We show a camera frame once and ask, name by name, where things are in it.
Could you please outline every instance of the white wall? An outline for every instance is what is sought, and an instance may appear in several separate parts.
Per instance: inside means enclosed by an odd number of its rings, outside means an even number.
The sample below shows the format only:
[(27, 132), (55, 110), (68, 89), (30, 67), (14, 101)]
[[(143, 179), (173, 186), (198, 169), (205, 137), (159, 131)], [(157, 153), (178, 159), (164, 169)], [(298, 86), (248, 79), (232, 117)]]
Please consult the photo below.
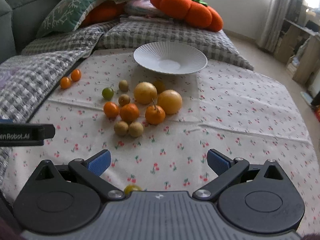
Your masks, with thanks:
[(270, 0), (203, 0), (224, 21), (224, 29), (256, 39)]

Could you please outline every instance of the white ribbed bowl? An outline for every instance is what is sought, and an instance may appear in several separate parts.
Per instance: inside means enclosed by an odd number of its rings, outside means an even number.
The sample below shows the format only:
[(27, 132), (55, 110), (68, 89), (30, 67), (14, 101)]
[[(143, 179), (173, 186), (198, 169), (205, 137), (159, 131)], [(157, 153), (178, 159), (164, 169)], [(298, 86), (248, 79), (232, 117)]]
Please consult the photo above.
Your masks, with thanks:
[(169, 41), (144, 44), (135, 50), (133, 57), (149, 70), (171, 75), (195, 73), (208, 63), (206, 56), (198, 49)]

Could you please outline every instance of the silver bolt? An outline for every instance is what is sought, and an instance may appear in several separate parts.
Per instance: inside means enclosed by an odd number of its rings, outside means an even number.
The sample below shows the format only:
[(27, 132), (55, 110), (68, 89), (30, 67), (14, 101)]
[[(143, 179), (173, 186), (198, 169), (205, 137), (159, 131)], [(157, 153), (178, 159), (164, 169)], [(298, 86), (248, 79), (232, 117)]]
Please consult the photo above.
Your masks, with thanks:
[(199, 198), (207, 198), (207, 197), (210, 197), (211, 192), (209, 190), (206, 190), (206, 189), (198, 189), (195, 192), (195, 194)]
[(110, 199), (117, 199), (117, 198), (121, 198), (123, 197), (123, 192), (118, 190), (118, 189), (114, 189), (114, 190), (110, 190), (108, 192), (108, 197)]

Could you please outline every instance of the checkered blanket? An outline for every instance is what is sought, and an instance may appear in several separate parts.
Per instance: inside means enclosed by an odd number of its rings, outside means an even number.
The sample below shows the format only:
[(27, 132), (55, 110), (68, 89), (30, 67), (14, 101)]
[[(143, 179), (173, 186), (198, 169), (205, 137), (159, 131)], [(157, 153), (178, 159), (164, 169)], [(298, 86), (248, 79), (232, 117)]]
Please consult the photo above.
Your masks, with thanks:
[[(103, 33), (117, 24), (91, 25), (31, 42), (0, 65), (0, 117), (25, 122), (80, 58), (92, 52)], [(12, 149), (0, 148), (0, 183)]]
[(180, 42), (203, 52), (207, 58), (253, 70), (223, 31), (217, 33), (178, 23), (157, 23), (121, 19), (123, 22), (104, 34), (98, 49), (138, 48), (155, 41)]

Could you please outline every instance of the tile floor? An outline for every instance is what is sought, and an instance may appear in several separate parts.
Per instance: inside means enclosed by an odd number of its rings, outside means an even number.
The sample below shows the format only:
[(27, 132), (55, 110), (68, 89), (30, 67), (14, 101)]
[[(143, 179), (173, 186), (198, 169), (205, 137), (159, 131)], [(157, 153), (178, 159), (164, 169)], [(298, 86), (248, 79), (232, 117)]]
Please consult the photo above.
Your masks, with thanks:
[(249, 43), (247, 41), (242, 41), (234, 37), (230, 37), (230, 39), (236, 46), (240, 54), (244, 58), (246, 58), (251, 63), (251, 65), (254, 66), (254, 70), (256, 72), (271, 77), (286, 86), (309, 130), (312, 143), (315, 147), (315, 151), (318, 157), (318, 161), (320, 161), (320, 122), (317, 120), (310, 107), (305, 103), (305, 101), (300, 95), (300, 92), (305, 91), (305, 88), (297, 84), (290, 78), (290, 76), (287, 74), (285, 70), (284, 64), (277, 61), (270, 54), (267, 54), (259, 50), (255, 46), (255, 44)]

